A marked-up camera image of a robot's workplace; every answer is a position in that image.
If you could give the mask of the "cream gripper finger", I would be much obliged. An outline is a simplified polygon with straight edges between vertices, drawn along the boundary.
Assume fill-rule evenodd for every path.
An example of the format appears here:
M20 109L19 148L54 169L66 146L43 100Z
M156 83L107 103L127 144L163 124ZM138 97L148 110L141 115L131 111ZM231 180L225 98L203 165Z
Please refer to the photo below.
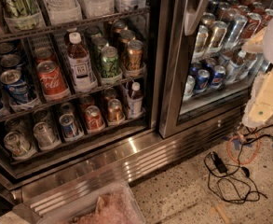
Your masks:
M246 104L242 123L250 128L265 124L273 116L273 70L260 73L253 83L251 98Z
M266 32L266 28L263 28L256 35L251 37L245 42L241 48L249 53L262 53L263 52L263 39Z

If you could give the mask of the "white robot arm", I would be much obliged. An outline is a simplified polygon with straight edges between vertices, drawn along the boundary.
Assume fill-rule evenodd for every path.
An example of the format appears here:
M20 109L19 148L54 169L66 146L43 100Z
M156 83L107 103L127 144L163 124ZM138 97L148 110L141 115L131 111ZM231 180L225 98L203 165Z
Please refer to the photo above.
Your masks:
M242 49L262 53L273 64L273 19L268 26L244 43ZM273 68L259 73L253 82L251 98L246 104L242 123L250 128L264 125L273 116Z

